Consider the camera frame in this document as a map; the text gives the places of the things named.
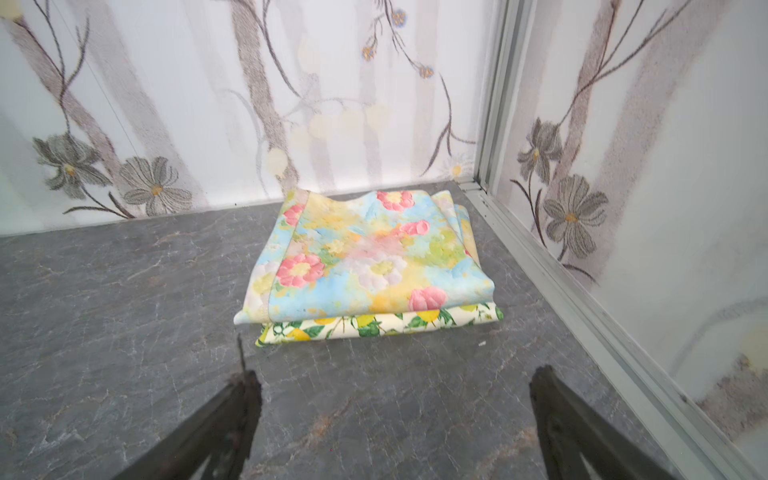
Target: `gray flower print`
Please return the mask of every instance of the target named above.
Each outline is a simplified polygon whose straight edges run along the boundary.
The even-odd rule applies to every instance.
[[[64,190],[70,198],[85,199],[83,183],[106,187],[112,182],[93,164],[101,159],[90,145],[69,134],[52,135],[46,141],[33,139],[40,165],[56,167],[56,176],[45,184],[51,190]]]
[[[120,176],[134,189],[123,198],[130,205],[146,204],[147,215],[176,214],[192,208],[192,193],[171,187],[178,173],[168,165],[168,159],[157,157],[152,165],[143,158],[133,157],[120,169]]]
[[[549,184],[549,162],[558,161],[563,155],[560,127],[550,121],[542,123],[541,119],[537,118],[526,138],[531,144],[531,150],[518,154],[518,162],[521,163],[520,175],[527,180],[533,170],[536,170],[541,181]]]
[[[596,248],[584,226],[602,225],[605,222],[605,210],[601,207],[608,203],[603,192],[588,192],[589,183],[584,177],[573,175],[560,180],[557,200],[544,202],[544,210],[552,217],[547,225],[547,237],[554,242],[564,241],[564,249],[571,249],[576,257],[582,259]]]

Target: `folded cloth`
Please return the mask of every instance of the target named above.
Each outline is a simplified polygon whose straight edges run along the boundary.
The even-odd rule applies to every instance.
[[[499,318],[466,209],[448,191],[286,198],[235,323],[260,343],[374,336]]]

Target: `gray marble surface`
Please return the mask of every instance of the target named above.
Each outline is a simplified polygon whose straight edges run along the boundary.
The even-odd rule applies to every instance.
[[[258,349],[242,478],[545,478],[528,381],[550,363],[669,465],[454,184],[503,322]],[[278,204],[0,239],[3,478],[109,478],[237,371],[248,276]]]

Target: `wallpaper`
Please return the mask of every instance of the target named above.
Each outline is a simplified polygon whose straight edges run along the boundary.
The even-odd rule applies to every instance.
[[[498,0],[1,0],[0,233],[471,175]]]
[[[768,5],[533,10],[492,193],[768,471]]]

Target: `pink flower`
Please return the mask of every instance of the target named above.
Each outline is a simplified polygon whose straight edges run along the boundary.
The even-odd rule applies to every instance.
[[[414,205],[411,192],[378,192],[376,198],[379,199],[384,208],[395,212],[402,212]]]
[[[420,220],[418,222],[406,223],[400,227],[400,231],[408,235],[426,235],[429,233],[429,222]]]
[[[424,290],[413,290],[408,301],[408,307],[412,312],[423,310],[437,310],[448,300],[448,295],[443,289],[436,286],[428,286]]]
[[[283,260],[283,264],[277,270],[277,278],[282,286],[301,288],[323,276],[325,269],[326,266],[317,255],[300,253]]]
[[[291,227],[295,227],[297,223],[299,223],[299,217],[301,217],[301,213],[304,211],[303,205],[293,205],[291,208],[285,211],[283,215],[285,215],[286,223],[288,223]]]

